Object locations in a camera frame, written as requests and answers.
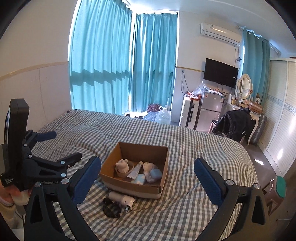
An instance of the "white wall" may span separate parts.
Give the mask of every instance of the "white wall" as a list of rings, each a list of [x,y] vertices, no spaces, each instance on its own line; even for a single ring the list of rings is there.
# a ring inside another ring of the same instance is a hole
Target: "white wall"
[[[233,45],[201,36],[200,24],[201,22],[207,22],[242,34],[236,28],[235,23],[229,23],[223,21],[222,19],[213,18],[209,15],[194,14],[190,12],[180,12],[179,16],[180,37],[177,66],[203,71],[205,69],[206,58],[211,58],[234,66],[235,59],[238,58],[238,50],[236,53]],[[242,58],[242,46],[240,48],[240,56]],[[179,122],[181,115],[183,102],[183,94],[181,92],[181,71],[182,69],[176,69],[176,80],[172,104],[172,122]],[[217,87],[217,83],[203,80],[203,73],[201,72],[184,70],[184,73],[189,91],[193,91],[202,81],[204,81],[204,83],[210,88]],[[229,92],[230,88],[225,87],[223,91]]]
[[[68,64],[48,66],[0,81],[0,143],[11,99],[24,98],[30,107],[27,130],[38,131],[72,109]]]
[[[26,100],[34,131],[72,109],[67,54],[76,2],[31,0],[1,38],[0,144],[10,99]],[[13,71],[19,73],[7,75]]]
[[[77,0],[31,0],[0,40],[0,77],[34,65],[67,61]]]

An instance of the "stool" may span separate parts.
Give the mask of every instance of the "stool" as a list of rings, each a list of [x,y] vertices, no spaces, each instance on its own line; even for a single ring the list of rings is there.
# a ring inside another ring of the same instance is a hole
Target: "stool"
[[[208,134],[210,134],[213,130],[213,128],[217,125],[218,121],[217,120],[212,120],[211,126],[209,128]]]
[[[266,205],[268,207],[268,215],[270,216],[282,203],[286,196],[286,181],[281,176],[276,176],[275,179],[270,182],[262,189]]]

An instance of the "blue gripper pad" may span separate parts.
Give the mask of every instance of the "blue gripper pad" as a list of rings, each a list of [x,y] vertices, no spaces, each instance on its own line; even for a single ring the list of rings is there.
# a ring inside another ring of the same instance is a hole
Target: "blue gripper pad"
[[[35,140],[37,142],[47,141],[51,140],[57,137],[57,133],[55,131],[45,132],[45,133],[39,133]]]
[[[72,201],[75,205],[80,204],[86,198],[91,186],[98,177],[101,170],[101,160],[97,156],[92,156],[82,169],[77,170],[71,178]]]
[[[223,190],[215,181],[212,173],[215,172],[203,158],[194,161],[194,173],[204,188],[212,204],[220,207],[223,203]]]

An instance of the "oval mirror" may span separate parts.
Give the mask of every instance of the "oval mirror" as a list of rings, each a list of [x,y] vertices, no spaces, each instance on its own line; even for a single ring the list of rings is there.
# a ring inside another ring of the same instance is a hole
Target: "oval mirror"
[[[249,75],[243,74],[237,82],[237,91],[242,95],[242,99],[247,99],[250,96],[252,83]]]

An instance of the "ceiling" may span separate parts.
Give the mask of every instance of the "ceiling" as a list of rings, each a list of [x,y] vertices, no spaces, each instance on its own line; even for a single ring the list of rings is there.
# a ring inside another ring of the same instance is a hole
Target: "ceiling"
[[[296,40],[279,14],[265,0],[128,0],[132,9],[174,10],[209,14],[246,26],[268,39],[282,56],[296,55]]]

